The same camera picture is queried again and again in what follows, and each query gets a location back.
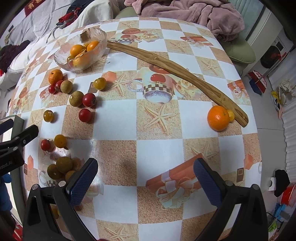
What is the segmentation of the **red cherry tomato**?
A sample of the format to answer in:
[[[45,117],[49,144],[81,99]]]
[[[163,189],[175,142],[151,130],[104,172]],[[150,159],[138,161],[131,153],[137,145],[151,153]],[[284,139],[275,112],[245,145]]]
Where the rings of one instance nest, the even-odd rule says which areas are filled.
[[[41,141],[40,147],[43,151],[49,151],[51,149],[51,143],[47,139]]]

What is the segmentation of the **white shallow tray box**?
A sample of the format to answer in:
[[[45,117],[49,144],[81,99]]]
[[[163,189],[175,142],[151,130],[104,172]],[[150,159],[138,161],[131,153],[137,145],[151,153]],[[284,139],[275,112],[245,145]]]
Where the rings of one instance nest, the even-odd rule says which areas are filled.
[[[1,119],[1,151],[7,148],[4,145],[5,142],[10,142],[23,131],[24,122],[17,115],[10,115]]]

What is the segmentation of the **large orange by stick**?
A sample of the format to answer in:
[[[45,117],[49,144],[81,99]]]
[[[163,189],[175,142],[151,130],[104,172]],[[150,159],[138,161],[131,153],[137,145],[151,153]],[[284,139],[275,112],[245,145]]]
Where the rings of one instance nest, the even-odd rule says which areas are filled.
[[[207,121],[211,129],[221,132],[225,130],[230,123],[229,113],[222,106],[213,106],[208,112]]]

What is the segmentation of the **red tomato orange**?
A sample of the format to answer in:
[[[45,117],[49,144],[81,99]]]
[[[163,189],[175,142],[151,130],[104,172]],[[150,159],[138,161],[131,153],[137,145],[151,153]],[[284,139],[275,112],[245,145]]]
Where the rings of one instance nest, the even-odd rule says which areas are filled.
[[[61,92],[61,84],[62,84],[63,80],[59,80],[56,82],[55,84],[55,90],[56,92]]]
[[[48,88],[48,92],[50,94],[55,94],[56,93],[56,88],[55,88],[55,84],[51,84]]]

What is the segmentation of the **longan bowl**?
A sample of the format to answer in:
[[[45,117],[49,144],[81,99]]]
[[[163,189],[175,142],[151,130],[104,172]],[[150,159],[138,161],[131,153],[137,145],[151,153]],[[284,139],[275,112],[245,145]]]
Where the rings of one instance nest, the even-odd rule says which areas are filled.
[[[73,107],[79,107],[82,105],[82,99],[83,99],[83,92],[81,91],[74,91],[70,98],[69,98],[69,103]]]
[[[60,90],[62,93],[69,94],[72,91],[73,83],[69,80],[62,81]]]

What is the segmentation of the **orange near bowl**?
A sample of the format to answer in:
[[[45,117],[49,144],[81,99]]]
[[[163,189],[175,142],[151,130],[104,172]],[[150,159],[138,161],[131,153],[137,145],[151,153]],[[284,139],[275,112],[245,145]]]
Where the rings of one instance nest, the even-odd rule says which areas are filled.
[[[63,73],[60,69],[55,69],[49,73],[48,82],[52,84],[56,84],[58,81],[63,79]]]

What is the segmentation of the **long wooden stick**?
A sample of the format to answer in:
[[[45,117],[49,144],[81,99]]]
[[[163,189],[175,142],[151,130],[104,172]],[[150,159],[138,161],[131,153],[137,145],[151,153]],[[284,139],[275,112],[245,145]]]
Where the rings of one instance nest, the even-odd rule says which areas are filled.
[[[125,54],[129,54],[149,64],[158,66],[163,70],[166,70],[167,72],[188,81],[189,83],[191,83],[192,85],[200,89],[206,96],[208,96],[216,104],[226,109],[232,110],[234,113],[235,120],[242,127],[247,126],[248,124],[247,114],[234,101],[232,101],[222,91],[220,91],[213,85],[207,83],[206,81],[200,79],[199,77],[195,76],[194,74],[192,74],[187,69],[180,66],[179,64],[171,60],[168,60],[166,58],[163,58],[155,53],[138,49],[130,45],[124,45],[120,43],[107,41],[107,47],[112,50],[121,51]]]

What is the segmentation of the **glass fruit bowl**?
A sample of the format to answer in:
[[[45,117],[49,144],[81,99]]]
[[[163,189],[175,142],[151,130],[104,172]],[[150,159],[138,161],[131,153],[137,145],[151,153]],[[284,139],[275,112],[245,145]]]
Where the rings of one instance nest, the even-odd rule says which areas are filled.
[[[103,56],[107,34],[100,27],[92,27],[65,42],[54,54],[56,64],[66,71],[81,72]]]

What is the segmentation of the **green sofa cushion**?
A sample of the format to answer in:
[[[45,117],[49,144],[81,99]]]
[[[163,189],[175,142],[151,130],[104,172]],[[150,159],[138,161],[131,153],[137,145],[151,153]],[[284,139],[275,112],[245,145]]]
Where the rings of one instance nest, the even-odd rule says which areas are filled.
[[[219,43],[233,62],[240,76],[242,76],[245,68],[256,60],[254,50],[241,36],[229,42],[220,41]]]

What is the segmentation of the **grey white sofa cover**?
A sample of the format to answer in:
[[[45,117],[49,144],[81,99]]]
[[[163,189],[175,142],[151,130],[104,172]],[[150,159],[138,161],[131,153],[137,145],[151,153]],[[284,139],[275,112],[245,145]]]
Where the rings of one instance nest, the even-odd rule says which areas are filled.
[[[120,12],[122,1],[44,1],[6,37],[1,37],[1,90],[17,84],[20,75],[38,48],[77,28],[114,19]],[[82,4],[78,18],[70,25],[57,23],[71,7]]]

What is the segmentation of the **pink blanket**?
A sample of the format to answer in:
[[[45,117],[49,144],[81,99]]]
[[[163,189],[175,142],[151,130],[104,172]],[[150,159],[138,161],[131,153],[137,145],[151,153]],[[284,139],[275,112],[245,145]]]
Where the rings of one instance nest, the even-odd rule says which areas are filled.
[[[137,15],[199,24],[223,42],[236,39],[245,28],[243,17],[229,1],[125,1],[124,5],[132,7]]]

